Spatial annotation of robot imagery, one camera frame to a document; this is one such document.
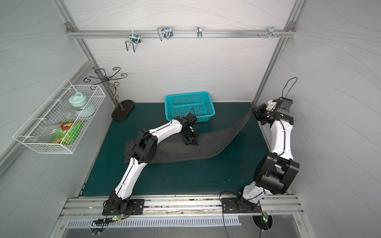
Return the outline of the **dark grey long pants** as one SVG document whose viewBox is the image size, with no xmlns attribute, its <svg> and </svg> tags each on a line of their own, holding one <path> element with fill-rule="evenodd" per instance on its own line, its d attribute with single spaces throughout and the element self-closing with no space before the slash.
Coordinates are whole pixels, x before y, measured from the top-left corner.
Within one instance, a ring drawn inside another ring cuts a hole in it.
<svg viewBox="0 0 381 238">
<path fill-rule="evenodd" d="M 222 131 L 201 133 L 198 145 L 185 145 L 182 136 L 177 133 L 159 143 L 151 164 L 164 164 L 191 160 L 209 159 L 220 154 L 239 134 L 252 117 L 247 112 L 239 122 Z"/>
</svg>

